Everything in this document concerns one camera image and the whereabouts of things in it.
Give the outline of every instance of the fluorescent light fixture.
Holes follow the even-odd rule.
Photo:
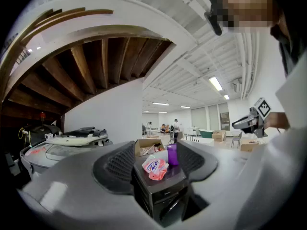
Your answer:
[[[169,104],[165,104],[165,103],[158,103],[158,102],[153,102],[153,104],[156,104],[156,105],[169,105]]]
[[[221,87],[221,85],[220,85],[220,83],[219,83],[219,81],[217,80],[216,77],[210,78],[209,81],[215,86],[215,88],[216,88],[218,91],[222,90],[222,87]]]

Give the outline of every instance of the plastic snack bag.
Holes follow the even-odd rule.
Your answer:
[[[146,172],[149,173],[149,178],[155,181],[162,180],[165,175],[168,163],[163,159],[155,159],[154,156],[149,156],[142,164]]]

